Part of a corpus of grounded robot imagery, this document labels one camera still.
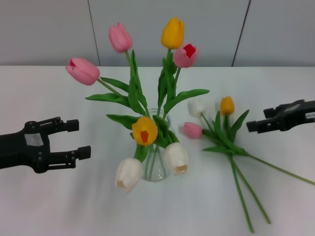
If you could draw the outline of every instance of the flower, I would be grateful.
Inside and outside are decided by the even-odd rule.
[[[78,82],[92,85],[99,78],[99,69],[84,58],[71,58],[65,69]]]
[[[188,111],[193,117],[200,118],[201,113],[205,113],[207,108],[203,101],[194,99],[188,103]]]
[[[193,139],[199,139],[202,136],[201,126],[192,122],[185,122],[183,131]]]
[[[165,149],[164,159],[168,168],[176,175],[188,173],[188,153],[181,143],[172,143]]]
[[[221,114],[223,116],[230,115],[234,112],[234,103],[232,98],[224,97],[221,100]]]
[[[132,39],[124,25],[118,22],[117,26],[109,28],[109,40],[118,53],[124,53],[132,47]]]
[[[179,48],[184,40],[184,21],[179,21],[177,17],[173,17],[165,26],[161,44],[168,49]]]
[[[174,63],[179,68],[191,67],[198,57],[198,51],[191,43],[187,43],[174,53]]]
[[[132,134],[137,144],[148,146],[157,139],[158,127],[149,117],[140,117],[132,124]]]
[[[130,192],[142,178],[142,163],[134,158],[127,158],[118,166],[115,185]]]

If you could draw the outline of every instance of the glass vase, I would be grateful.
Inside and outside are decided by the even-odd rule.
[[[150,116],[158,114],[157,109],[149,110]],[[164,112],[160,111],[159,116],[163,117]],[[171,125],[171,118],[169,115],[165,117],[166,122]],[[148,154],[146,159],[143,161],[143,176],[142,178],[149,182],[158,182],[169,176],[171,173],[165,160],[164,160],[165,149],[155,144],[149,146]]]

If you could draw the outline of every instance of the red petal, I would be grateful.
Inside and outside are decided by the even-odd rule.
[[[141,131],[140,135],[141,135],[142,141],[146,143],[148,141],[149,133],[145,130],[145,131]]]
[[[70,59],[69,63],[70,63],[71,66],[75,67],[75,64],[73,63],[72,59]]]
[[[186,51],[187,57],[191,58],[191,56],[196,52],[196,48],[192,46],[192,44],[187,44],[185,47],[183,47]]]

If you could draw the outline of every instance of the white table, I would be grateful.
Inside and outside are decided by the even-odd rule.
[[[101,67],[101,75],[127,82],[126,67]],[[140,68],[150,108],[157,106],[160,68]],[[0,67],[0,133],[16,132],[29,120],[60,116],[79,119],[80,131],[50,136],[52,151],[91,145],[92,157],[77,168],[38,175],[28,167],[0,170],[1,235],[25,236],[246,236],[251,235],[235,187],[231,166],[221,154],[202,152],[206,140],[190,140],[177,132],[189,149],[185,176],[158,183],[141,181],[128,195],[114,186],[116,168],[132,157],[135,143],[129,130],[106,114],[133,113],[126,107],[87,101],[107,93],[96,83],[86,87],[63,67]],[[315,100],[315,68],[190,68],[182,70],[177,91],[205,88],[199,97],[214,104],[231,95],[235,115],[246,109],[246,121],[264,118],[263,109],[298,99]],[[190,117],[187,101],[170,113],[177,131]],[[243,126],[236,142],[248,152],[315,180],[315,125],[287,132],[249,133]],[[237,160],[268,212],[262,214],[243,183],[241,187],[257,236],[314,235],[315,186],[246,157]]]

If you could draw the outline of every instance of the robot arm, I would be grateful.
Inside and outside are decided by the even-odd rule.
[[[287,131],[301,124],[315,122],[315,101],[298,100],[264,110],[266,119],[247,122],[249,132]]]
[[[79,121],[63,122],[60,117],[25,123],[17,133],[0,135],[0,169],[25,165],[36,173],[48,170],[75,168],[76,159],[91,157],[91,147],[66,152],[50,152],[48,135],[79,130]]]

